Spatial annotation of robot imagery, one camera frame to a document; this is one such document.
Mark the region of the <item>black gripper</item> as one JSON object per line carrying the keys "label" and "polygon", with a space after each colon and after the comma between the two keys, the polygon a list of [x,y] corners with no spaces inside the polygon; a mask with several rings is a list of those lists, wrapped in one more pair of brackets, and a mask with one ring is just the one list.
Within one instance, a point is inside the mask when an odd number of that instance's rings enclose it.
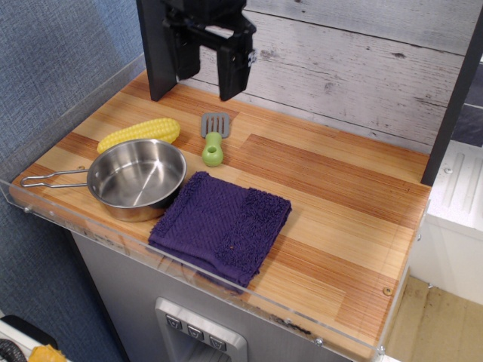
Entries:
{"label": "black gripper", "polygon": [[248,85],[256,61],[256,26],[245,16],[246,1],[165,1],[163,25],[171,37],[177,77],[185,80],[200,71],[200,46],[217,50],[220,99],[227,101]]}

